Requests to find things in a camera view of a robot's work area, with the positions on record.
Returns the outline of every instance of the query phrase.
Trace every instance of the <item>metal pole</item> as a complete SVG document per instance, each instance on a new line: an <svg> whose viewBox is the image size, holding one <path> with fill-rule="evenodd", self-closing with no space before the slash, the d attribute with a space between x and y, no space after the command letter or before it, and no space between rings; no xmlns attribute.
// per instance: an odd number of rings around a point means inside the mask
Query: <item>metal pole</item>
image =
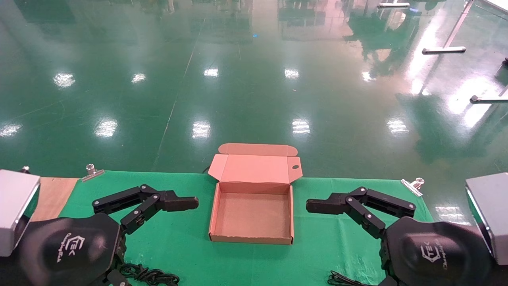
<svg viewBox="0 0 508 286"><path fill-rule="evenodd" d="M455 26L453 27L452 32L448 36L448 39L446 40L445 45L443 48L448 48L450 44L453 41L453 38L455 38L455 35L458 33L460 26L462 26L462 23L466 19L467 14L469 13L469 9L473 6L474 0L469 0L469 2L466 4L466 7L464 7L464 10L462 11L462 14L460 15L459 20L457 20L457 23L455 23Z"/></svg>

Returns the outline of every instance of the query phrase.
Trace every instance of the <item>box flap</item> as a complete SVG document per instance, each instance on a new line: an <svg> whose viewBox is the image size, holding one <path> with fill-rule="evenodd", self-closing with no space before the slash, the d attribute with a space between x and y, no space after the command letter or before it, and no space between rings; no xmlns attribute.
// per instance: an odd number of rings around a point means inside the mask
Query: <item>box flap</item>
<svg viewBox="0 0 508 286"><path fill-rule="evenodd" d="M303 176L299 157L288 145L223 144L208 173L221 182L290 184Z"/></svg>
<svg viewBox="0 0 508 286"><path fill-rule="evenodd" d="M224 172L224 167L226 166L226 161L228 159L227 155L224 154L215 154L212 160L212 164L208 169L208 174L217 180L221 181L222 174Z"/></svg>
<svg viewBox="0 0 508 286"><path fill-rule="evenodd" d="M298 150L289 145L226 143L220 145L219 153L232 155L296 156L298 155Z"/></svg>

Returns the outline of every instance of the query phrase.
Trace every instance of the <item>shiny floor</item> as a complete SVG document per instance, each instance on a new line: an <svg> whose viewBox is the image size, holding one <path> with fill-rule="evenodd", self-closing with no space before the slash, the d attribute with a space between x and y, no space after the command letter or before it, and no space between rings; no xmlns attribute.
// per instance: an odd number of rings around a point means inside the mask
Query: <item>shiny floor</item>
<svg viewBox="0 0 508 286"><path fill-rule="evenodd" d="M0 0L0 168L199 173L288 144L307 177L422 177L469 223L464 180L508 170L508 104L469 103L508 84L508 17L475 6L466 53L423 55L464 0L409 2Z"/></svg>

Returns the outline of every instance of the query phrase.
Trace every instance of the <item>open cardboard box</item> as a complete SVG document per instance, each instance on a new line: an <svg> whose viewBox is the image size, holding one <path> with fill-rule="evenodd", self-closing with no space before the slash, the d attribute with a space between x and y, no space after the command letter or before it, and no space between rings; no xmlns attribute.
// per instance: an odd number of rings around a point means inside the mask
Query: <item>open cardboard box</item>
<svg viewBox="0 0 508 286"><path fill-rule="evenodd" d="M215 188L211 241L292 244L293 187L302 176L296 148L227 143L208 173Z"/></svg>

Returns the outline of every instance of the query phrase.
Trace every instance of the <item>green cloth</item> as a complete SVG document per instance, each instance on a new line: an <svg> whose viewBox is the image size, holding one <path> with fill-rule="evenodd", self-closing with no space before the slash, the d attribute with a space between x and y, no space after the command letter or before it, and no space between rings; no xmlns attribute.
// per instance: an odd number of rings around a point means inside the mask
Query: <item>green cloth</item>
<svg viewBox="0 0 508 286"><path fill-rule="evenodd" d="M331 192L345 193L365 186L414 203L415 219L432 221L423 199L399 181L300 178L293 184L293 245L211 242L208 226L215 179L207 174L122 171L106 171L85 183L78 181L60 216L88 217L93 214L94 199L142 184L199 198L197 209L159 212L127 237L126 262L174 273L181 278L180 286L327 285L330 270L363 283L378 284L385 277L378 255L380 241L347 215L311 214L305 210L307 199L325 199ZM128 211L112 217L119 221ZM387 225L396 220L372 212Z"/></svg>

